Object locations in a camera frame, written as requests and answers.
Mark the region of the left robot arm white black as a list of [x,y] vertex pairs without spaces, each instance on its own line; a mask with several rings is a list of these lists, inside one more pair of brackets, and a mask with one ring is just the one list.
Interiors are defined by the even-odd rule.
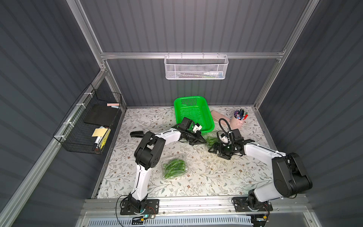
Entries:
[[199,123],[185,117],[181,123],[167,131],[160,133],[148,131],[143,135],[134,152],[136,159],[135,183],[127,197],[129,205],[137,213],[142,213],[146,207],[147,185],[151,169],[159,163],[164,147],[177,141],[188,142],[191,146],[205,144],[207,141],[202,137],[201,130],[202,126]]

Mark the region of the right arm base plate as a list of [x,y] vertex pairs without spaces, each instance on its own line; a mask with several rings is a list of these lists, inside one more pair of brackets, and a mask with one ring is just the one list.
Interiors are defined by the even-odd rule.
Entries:
[[273,211],[273,207],[270,201],[260,202],[249,196],[233,197],[231,202],[236,212],[248,212],[248,211]]

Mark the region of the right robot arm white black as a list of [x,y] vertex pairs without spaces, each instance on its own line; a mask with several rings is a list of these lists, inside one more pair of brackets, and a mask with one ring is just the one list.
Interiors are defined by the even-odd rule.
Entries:
[[312,180],[296,153],[284,153],[244,139],[237,130],[223,131],[208,150],[218,157],[230,160],[234,155],[249,156],[264,163],[272,170],[273,181],[248,192],[245,201],[237,205],[247,206],[251,211],[270,211],[270,201],[289,198],[313,187]]

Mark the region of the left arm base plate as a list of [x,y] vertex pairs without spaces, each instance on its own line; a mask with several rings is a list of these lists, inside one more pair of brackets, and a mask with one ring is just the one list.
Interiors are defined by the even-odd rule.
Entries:
[[121,202],[119,211],[120,215],[156,215],[159,212],[160,200],[159,199],[144,199],[138,201],[135,199],[125,199]]

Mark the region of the green plastic basket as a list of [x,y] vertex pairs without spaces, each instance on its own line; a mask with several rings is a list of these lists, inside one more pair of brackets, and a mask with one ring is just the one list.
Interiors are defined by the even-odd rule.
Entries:
[[208,103],[202,96],[180,97],[174,101],[176,123],[186,117],[202,126],[202,133],[212,132],[215,128]]

